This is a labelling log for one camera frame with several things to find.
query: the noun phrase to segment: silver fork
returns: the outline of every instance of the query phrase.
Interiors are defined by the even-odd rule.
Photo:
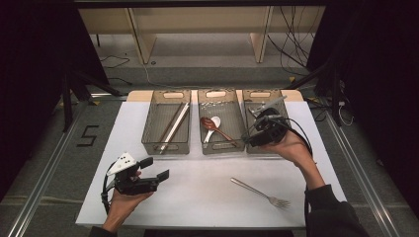
[[[269,196],[263,194],[262,192],[254,189],[252,187],[250,187],[249,185],[244,184],[243,182],[241,182],[241,181],[239,181],[239,180],[237,180],[235,178],[231,178],[230,181],[232,183],[238,185],[238,186],[241,186],[241,187],[243,187],[243,188],[245,188],[245,189],[247,189],[249,191],[252,191],[252,192],[254,192],[254,193],[256,193],[256,194],[258,194],[260,196],[263,196],[263,197],[267,198],[269,200],[269,202],[272,205],[276,206],[276,207],[279,207],[279,208],[287,208],[291,204],[289,201],[284,200],[284,199],[279,199],[279,198],[276,198],[276,197],[269,197]]]

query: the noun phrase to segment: table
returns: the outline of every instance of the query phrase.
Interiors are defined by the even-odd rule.
[[[298,98],[295,91],[289,93],[294,94],[291,98]],[[105,221],[100,193],[112,162],[123,152],[137,160],[148,157],[141,137],[149,102],[142,100],[151,92],[144,93],[143,99],[138,94],[141,93],[128,96],[130,102],[121,106],[76,224],[101,225]],[[299,169],[277,155],[250,155],[245,151],[203,155],[196,95],[197,91],[193,91],[190,154],[153,156],[154,164],[142,170],[142,177],[154,177],[170,169],[170,178],[132,213],[125,226],[147,229],[304,228],[305,182]],[[308,105],[288,99],[286,107],[289,117],[306,132],[325,182],[332,185],[337,199],[345,200]],[[231,183],[231,177],[257,187],[269,196],[288,199],[292,205],[288,209],[278,209],[266,199]]]

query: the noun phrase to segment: sleeve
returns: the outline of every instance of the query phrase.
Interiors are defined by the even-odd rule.
[[[354,208],[346,201],[340,202],[330,185],[307,191],[305,195],[311,205],[308,215],[309,236],[369,236]]]
[[[118,234],[114,234],[100,227],[93,226],[90,230],[89,237],[118,237]]]

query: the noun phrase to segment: tray compartment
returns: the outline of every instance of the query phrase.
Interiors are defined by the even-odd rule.
[[[250,133],[250,136],[257,134],[257,131],[253,127],[255,122],[255,117],[250,112],[250,108],[256,109],[266,103],[278,99],[282,96],[281,90],[243,90],[243,101],[244,101],[244,110],[246,117],[246,128]],[[274,104],[272,108],[276,109],[281,116],[288,118],[287,108],[284,103],[284,100]],[[246,144],[246,151],[249,154],[272,154],[272,152],[263,151],[259,147],[252,147],[250,144]]]
[[[203,153],[220,154],[227,152],[244,151],[245,144],[241,135],[246,132],[243,115],[234,89],[199,90],[199,119],[202,117],[219,117],[219,129],[230,136],[233,141],[228,141],[218,132],[214,132],[208,143],[204,140],[208,130],[200,123],[201,144]]]
[[[178,128],[165,142],[185,105],[189,106]],[[154,91],[141,143],[149,155],[189,154],[190,122],[191,90]]]

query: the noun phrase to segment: wrist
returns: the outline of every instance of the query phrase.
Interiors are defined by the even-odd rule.
[[[308,152],[299,153],[293,158],[293,162],[301,170],[309,169],[313,165],[315,166],[315,162]]]
[[[317,189],[325,185],[313,159],[304,159],[296,165],[301,170],[309,190]]]
[[[120,216],[108,216],[102,228],[111,232],[117,233],[118,229],[124,224],[125,219]]]

